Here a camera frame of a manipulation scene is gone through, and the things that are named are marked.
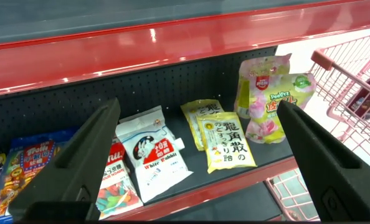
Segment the red metal frame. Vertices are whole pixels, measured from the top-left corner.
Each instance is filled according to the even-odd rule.
[[[292,156],[267,166],[258,167],[235,177],[107,218],[107,220],[155,220],[189,207],[199,205],[208,200],[236,192],[264,181],[267,177],[273,177],[295,168],[297,168],[297,163],[295,158]]]
[[[0,95],[370,27],[338,0],[0,45]]]
[[[277,217],[271,218],[268,221],[270,221],[270,222],[279,222],[279,221],[282,221],[282,216],[281,215],[278,215]]]

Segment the shelf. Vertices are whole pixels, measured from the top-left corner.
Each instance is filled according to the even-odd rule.
[[[0,0],[0,43],[323,1],[338,0]]]
[[[158,221],[268,221],[281,214],[265,184],[258,183]]]
[[[0,95],[367,28],[337,0],[0,44]]]
[[[296,167],[287,142],[270,145],[250,142],[257,168],[217,170],[208,174],[206,153],[196,149],[180,105],[215,98],[224,110],[232,111],[240,63],[248,58],[275,55],[276,49],[267,47],[1,95],[0,151],[9,149],[12,138],[81,126],[103,102],[117,97],[122,118],[161,105],[167,127],[184,141],[181,155],[194,173],[144,207],[110,219],[154,220],[245,189]],[[242,125],[245,129],[247,121],[242,121]],[[132,172],[131,178],[137,185],[134,174]]]
[[[225,111],[233,110],[234,98],[219,100]],[[275,175],[296,168],[292,150],[286,140],[280,144],[257,144],[248,141],[258,168],[224,169],[208,174],[206,153],[196,149],[191,130],[182,111],[180,109],[164,110],[163,113],[166,118],[166,126],[177,138],[183,140],[185,148],[180,152],[188,169],[194,173],[150,200],[144,207],[111,217],[109,220],[154,220],[177,210],[193,207],[207,200],[262,182],[272,174]],[[245,131],[248,121],[241,119],[241,123]],[[276,166],[276,168],[261,173],[262,170],[273,166]],[[133,169],[131,179],[138,190]]]

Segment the pink shopping cart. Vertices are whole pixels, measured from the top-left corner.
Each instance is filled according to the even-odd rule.
[[[326,114],[335,121],[329,131],[370,165],[370,85],[366,82],[370,78],[370,35],[318,49],[311,59],[317,95],[327,102]],[[298,169],[269,178],[266,185],[287,220],[319,220]]]

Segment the blue candy bag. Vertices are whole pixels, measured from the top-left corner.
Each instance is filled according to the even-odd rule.
[[[60,151],[78,128],[38,134],[11,141],[11,148],[0,175],[0,223],[13,223],[9,203]]]

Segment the yellow candy bag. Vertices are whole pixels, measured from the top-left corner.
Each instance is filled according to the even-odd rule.
[[[292,54],[284,56],[268,56],[260,58],[252,58],[245,60],[240,64],[239,81],[235,100],[235,112],[241,118],[249,119],[249,83],[250,77],[255,75],[255,70],[258,68],[265,75],[272,74],[289,74],[290,57]]]
[[[207,172],[235,167],[256,167],[235,112],[198,116],[207,155]]]
[[[249,115],[246,137],[257,143],[280,143],[286,136],[277,116],[281,100],[304,109],[316,89],[313,74],[265,76],[260,71],[250,80]]]
[[[181,106],[186,120],[189,123],[197,150],[203,151],[202,136],[197,125],[196,116],[224,112],[218,100],[195,100]]]

